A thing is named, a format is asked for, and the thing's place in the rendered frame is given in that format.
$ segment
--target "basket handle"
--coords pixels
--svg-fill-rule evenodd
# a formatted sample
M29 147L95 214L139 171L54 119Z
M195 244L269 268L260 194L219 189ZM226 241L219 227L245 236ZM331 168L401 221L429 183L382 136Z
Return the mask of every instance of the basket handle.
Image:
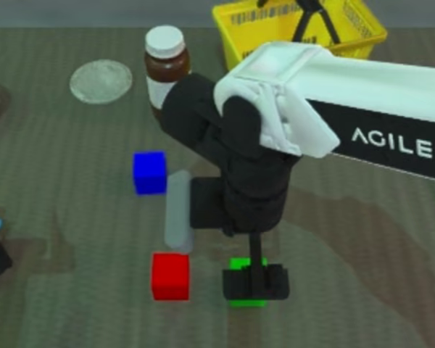
M307 25L310 23L311 17L315 13L319 13L324 23L326 24L327 31L332 38L334 44L340 44L340 37L337 34L334 24L326 9L320 4L319 0L295 0L301 7L303 14L302 19L299 21L297 29L291 39L293 42L300 42L303 39Z

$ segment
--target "green cube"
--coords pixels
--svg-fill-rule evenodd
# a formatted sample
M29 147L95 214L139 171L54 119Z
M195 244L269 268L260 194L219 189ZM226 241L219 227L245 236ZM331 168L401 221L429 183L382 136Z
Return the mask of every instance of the green cube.
M229 268L231 270L240 270L243 267L249 266L250 258L249 257L232 257ZM268 259L263 257L262 264L264 266L268 265ZM237 299L233 301L229 301L231 307L264 307L266 305L264 299Z

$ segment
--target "yellow crate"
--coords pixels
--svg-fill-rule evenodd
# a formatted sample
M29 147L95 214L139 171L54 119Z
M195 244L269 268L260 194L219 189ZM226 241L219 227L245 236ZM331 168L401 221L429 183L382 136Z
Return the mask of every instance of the yellow crate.
M376 44L385 41L383 25L361 0L320 0L340 37L334 44L319 14L314 14L303 42L320 44L333 54L367 59ZM212 16L223 40L225 63L231 70L259 45L274 40L290 41L302 10L295 0L269 0L258 9L256 0L213 7Z

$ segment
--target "white plate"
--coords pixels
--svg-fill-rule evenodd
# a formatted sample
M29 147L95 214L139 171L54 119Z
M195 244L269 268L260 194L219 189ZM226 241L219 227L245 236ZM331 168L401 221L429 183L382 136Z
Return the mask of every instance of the white plate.
M72 74L70 90L81 102L108 104L126 94L132 81L132 73L124 64L100 59L84 64Z

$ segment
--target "gray wall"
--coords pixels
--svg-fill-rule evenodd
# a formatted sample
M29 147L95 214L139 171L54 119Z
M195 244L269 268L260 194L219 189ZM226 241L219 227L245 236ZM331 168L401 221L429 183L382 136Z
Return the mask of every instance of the gray wall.
M159 23L208 27L213 26L211 8L220 2L230 0L0 0L0 27L125 27ZM435 28L435 0L365 2L389 28Z

